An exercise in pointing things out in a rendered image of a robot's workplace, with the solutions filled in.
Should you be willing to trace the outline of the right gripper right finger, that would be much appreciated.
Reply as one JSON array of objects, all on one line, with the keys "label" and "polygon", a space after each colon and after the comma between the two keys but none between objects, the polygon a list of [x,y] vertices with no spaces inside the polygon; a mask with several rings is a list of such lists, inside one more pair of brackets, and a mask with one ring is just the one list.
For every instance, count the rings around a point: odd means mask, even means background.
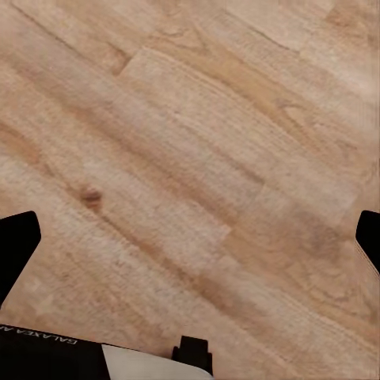
[{"label": "right gripper right finger", "polygon": [[380,213],[363,211],[355,238],[380,273]]}]

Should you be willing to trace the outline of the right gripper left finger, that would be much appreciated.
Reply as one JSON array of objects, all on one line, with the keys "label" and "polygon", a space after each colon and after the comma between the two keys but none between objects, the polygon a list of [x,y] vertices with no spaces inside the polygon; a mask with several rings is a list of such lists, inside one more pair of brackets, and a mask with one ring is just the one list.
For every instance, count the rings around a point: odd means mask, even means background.
[{"label": "right gripper left finger", "polygon": [[0,305],[40,243],[35,211],[0,219]]}]

